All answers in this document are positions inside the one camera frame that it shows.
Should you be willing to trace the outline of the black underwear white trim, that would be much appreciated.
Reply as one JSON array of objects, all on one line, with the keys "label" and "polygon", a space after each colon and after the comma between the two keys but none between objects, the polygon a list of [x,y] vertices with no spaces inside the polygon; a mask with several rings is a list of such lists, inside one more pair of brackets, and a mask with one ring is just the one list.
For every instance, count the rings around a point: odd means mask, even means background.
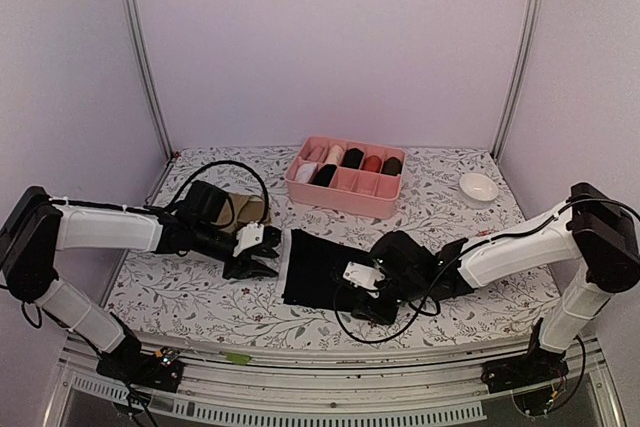
[{"label": "black underwear white trim", "polygon": [[287,229],[283,237],[283,263],[286,270],[283,303],[314,309],[333,309],[338,281],[349,262],[367,267],[374,263],[369,254],[301,229]]}]

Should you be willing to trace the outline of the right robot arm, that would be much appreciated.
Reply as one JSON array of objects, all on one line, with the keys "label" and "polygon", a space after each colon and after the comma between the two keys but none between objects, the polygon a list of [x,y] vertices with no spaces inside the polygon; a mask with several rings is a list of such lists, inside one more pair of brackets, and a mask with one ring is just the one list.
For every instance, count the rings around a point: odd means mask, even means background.
[{"label": "right robot arm", "polygon": [[533,348],[518,359],[517,374],[537,383],[613,295],[638,284],[638,224],[638,212],[583,182],[572,186],[566,201],[533,219],[450,242],[436,254],[403,231],[390,232],[371,249],[370,265],[349,262],[341,278],[368,294],[362,318],[391,324],[402,304],[441,302],[531,268],[579,262],[561,300],[536,328]]}]

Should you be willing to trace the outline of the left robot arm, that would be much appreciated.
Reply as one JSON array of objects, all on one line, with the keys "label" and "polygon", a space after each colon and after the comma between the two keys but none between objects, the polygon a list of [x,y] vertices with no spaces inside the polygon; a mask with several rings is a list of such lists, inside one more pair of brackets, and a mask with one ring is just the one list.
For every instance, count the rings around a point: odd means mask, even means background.
[{"label": "left robot arm", "polygon": [[221,221],[223,209],[238,212],[225,190],[191,174],[163,207],[128,207],[52,197],[29,187],[1,229],[5,289],[23,305],[33,304],[65,329],[108,357],[128,381],[148,373],[136,335],[115,316],[64,280],[54,267],[70,249],[114,249],[155,255],[195,252],[223,264],[226,279],[274,277],[264,264],[277,257],[279,229],[268,225],[270,199],[262,195],[258,218],[235,227]]}]

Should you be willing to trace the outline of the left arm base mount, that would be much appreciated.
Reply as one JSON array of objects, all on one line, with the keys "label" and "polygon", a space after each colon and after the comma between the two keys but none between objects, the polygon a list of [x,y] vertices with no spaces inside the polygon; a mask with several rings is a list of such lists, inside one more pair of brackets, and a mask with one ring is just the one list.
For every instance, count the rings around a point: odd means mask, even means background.
[{"label": "left arm base mount", "polygon": [[139,342],[122,343],[110,353],[100,353],[96,371],[123,384],[176,393],[185,367],[180,354],[171,347],[144,353]]}]

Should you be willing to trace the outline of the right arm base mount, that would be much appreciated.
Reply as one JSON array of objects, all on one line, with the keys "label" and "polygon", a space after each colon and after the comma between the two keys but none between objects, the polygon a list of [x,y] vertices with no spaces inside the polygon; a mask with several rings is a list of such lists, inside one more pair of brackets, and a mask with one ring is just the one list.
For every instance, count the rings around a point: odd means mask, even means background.
[{"label": "right arm base mount", "polygon": [[548,414],[554,407],[559,390],[551,387],[552,381],[564,383],[569,369],[564,353],[542,349],[539,341],[532,339],[524,354],[488,361],[482,365],[481,381],[490,393],[499,393],[546,383],[546,387],[516,394],[513,397],[517,409],[530,417]]}]

